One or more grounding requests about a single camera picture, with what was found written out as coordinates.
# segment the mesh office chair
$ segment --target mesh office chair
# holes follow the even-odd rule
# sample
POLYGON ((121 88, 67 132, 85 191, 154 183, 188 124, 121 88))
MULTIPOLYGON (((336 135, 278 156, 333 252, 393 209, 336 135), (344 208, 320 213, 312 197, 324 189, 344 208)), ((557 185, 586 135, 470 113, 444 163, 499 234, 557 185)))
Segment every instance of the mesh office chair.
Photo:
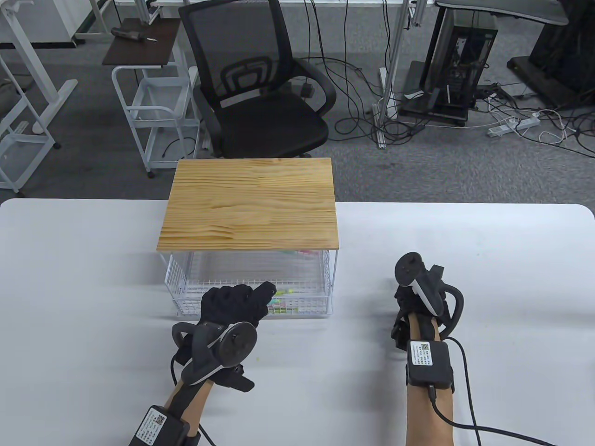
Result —
POLYGON ((293 58, 278 0, 207 0, 180 8, 180 17, 201 78, 195 101, 215 156, 285 158, 324 144, 322 116, 337 93, 318 69, 293 58), (297 76, 322 87, 326 101, 320 109, 279 90, 297 76), (222 106, 259 90, 263 94, 222 106))

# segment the power strip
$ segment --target power strip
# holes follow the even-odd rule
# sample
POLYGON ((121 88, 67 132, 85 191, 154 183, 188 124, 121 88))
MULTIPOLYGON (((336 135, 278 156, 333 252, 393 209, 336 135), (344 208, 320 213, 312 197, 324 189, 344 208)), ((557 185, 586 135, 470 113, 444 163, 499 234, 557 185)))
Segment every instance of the power strip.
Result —
POLYGON ((521 122, 519 122, 518 118, 508 118, 505 124, 489 129, 487 131, 487 135, 491 137, 502 136, 506 133, 513 133, 514 131, 518 132, 519 130, 525 130, 526 128, 535 127, 541 124, 541 121, 537 116, 537 113, 533 113, 532 118, 527 118, 525 120, 522 120, 521 122))

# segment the wooden shelf top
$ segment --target wooden shelf top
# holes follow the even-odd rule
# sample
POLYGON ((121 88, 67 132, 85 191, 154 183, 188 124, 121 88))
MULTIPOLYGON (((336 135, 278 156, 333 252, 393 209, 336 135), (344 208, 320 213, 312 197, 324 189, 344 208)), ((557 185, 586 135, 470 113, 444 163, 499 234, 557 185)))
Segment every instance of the wooden shelf top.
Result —
POLYGON ((157 251, 338 248, 330 158, 178 162, 157 251))

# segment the computer tower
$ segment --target computer tower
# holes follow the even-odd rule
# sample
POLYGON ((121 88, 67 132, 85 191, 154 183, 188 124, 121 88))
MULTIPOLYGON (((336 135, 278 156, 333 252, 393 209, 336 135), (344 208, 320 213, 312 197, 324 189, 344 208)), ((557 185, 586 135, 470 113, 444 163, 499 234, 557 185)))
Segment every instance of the computer tower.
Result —
POLYGON ((407 100, 400 112, 464 125, 497 35, 496 18, 488 12, 467 10, 445 10, 441 15, 439 29, 434 29, 438 37, 433 54, 428 54, 423 69, 421 62, 414 61, 406 81, 405 97, 411 96, 407 93, 412 85, 423 94, 407 100))

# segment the wire basket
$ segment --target wire basket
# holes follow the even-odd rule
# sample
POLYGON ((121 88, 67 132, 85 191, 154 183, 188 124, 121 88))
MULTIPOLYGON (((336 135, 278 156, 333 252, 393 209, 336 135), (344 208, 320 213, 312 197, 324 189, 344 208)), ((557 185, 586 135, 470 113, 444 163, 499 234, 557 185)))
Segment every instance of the wire basket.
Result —
POLYGON ((212 287, 246 284, 255 288, 270 281, 277 294, 268 305, 269 317, 321 317, 331 312, 331 257, 328 250, 174 253, 165 284, 178 316, 198 318, 202 295, 212 287))

